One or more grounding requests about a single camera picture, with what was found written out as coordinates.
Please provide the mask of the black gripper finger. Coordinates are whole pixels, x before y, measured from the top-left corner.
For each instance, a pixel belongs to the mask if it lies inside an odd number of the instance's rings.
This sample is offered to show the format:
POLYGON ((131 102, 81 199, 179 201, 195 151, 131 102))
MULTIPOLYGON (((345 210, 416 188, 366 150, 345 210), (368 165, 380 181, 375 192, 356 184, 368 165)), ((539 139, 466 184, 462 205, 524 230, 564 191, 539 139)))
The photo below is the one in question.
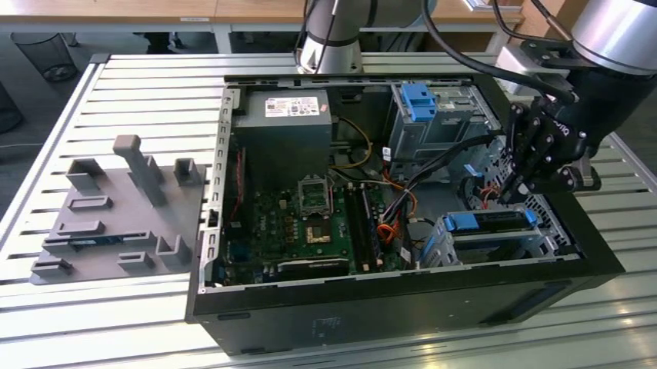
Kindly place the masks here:
POLYGON ((556 169, 536 171, 523 179, 516 193, 524 199, 530 195, 598 191, 601 177, 590 164, 564 165, 556 169))
POLYGON ((532 177, 543 168, 543 160, 554 144, 550 120, 539 110, 522 103, 512 103, 508 124, 504 129, 506 148, 510 157, 510 174, 503 181, 498 201, 515 204, 524 200, 532 177))

